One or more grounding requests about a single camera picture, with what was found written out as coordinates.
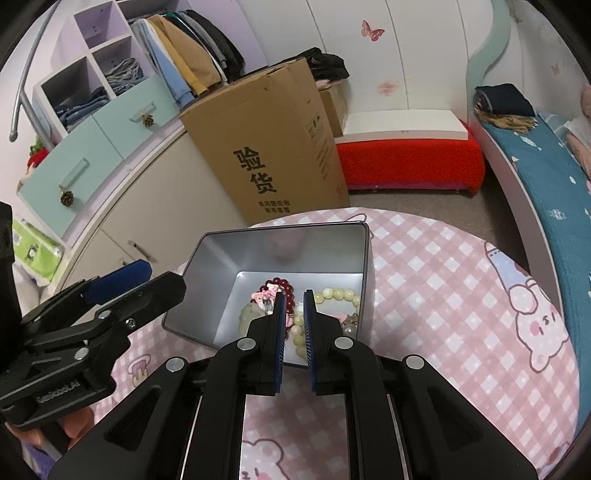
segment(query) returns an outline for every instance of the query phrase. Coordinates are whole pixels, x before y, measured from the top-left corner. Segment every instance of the tan jacket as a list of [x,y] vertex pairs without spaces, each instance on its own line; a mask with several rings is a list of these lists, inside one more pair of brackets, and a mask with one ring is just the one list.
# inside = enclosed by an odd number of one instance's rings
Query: tan jacket
[[148,22],[154,26],[166,49],[171,48],[169,55],[195,93],[201,93],[200,86],[210,87],[222,80],[209,53],[201,45],[160,15],[151,16]]

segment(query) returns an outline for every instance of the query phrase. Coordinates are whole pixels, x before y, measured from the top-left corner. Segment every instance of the pink checkered tablecloth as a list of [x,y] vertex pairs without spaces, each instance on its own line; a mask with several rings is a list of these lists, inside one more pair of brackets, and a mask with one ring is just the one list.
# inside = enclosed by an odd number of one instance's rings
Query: pink checkered tablecloth
[[[498,249],[443,222],[350,208],[264,225],[357,214],[374,234],[371,347],[391,358],[425,357],[545,477],[572,442],[579,410],[576,358],[557,310]],[[159,321],[130,338],[113,369],[117,391],[96,405],[97,419],[167,358],[214,354]],[[343,398],[313,396],[306,371],[285,369],[277,397],[248,397],[240,478],[340,480],[348,478],[347,452]]]

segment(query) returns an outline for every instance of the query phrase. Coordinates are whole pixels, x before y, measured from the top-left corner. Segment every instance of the pink pillow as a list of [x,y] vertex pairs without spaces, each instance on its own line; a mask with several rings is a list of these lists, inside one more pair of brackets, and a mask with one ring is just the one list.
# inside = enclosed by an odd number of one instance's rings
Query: pink pillow
[[566,135],[566,143],[573,151],[574,156],[579,162],[579,165],[581,165],[587,174],[587,178],[591,180],[591,150],[585,147],[581,140],[579,140],[573,134]]
[[583,87],[583,91],[581,92],[581,110],[584,116],[591,118],[591,85]]

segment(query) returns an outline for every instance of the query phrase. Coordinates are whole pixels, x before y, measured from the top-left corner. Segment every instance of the blue bedsheet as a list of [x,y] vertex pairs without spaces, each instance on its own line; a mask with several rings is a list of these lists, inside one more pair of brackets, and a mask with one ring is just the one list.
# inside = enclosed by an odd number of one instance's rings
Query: blue bedsheet
[[591,411],[591,183],[548,125],[537,121],[527,135],[483,126],[513,162],[550,244],[579,362],[579,431]]

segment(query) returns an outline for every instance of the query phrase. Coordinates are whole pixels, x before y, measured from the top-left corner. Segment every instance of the drawer handle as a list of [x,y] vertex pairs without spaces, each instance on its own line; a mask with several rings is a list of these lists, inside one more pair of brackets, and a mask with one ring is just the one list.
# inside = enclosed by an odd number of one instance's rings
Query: drawer handle
[[146,259],[146,261],[148,261],[148,262],[151,262],[152,261],[152,257],[148,255],[148,253],[146,252],[146,250],[144,250],[143,248],[141,248],[133,240],[128,240],[127,243],[130,244],[132,247],[134,247],[141,255],[143,255],[144,258]]
[[154,102],[150,102],[149,105],[142,108],[135,115],[132,115],[129,120],[137,124],[142,122],[146,127],[151,127],[154,124],[154,116],[152,113],[156,110]]
[[88,167],[90,167],[90,163],[87,159],[83,158],[59,183],[58,188],[60,190],[60,203],[64,207],[71,207],[74,205],[75,196],[72,192],[72,185],[80,178],[80,176]]

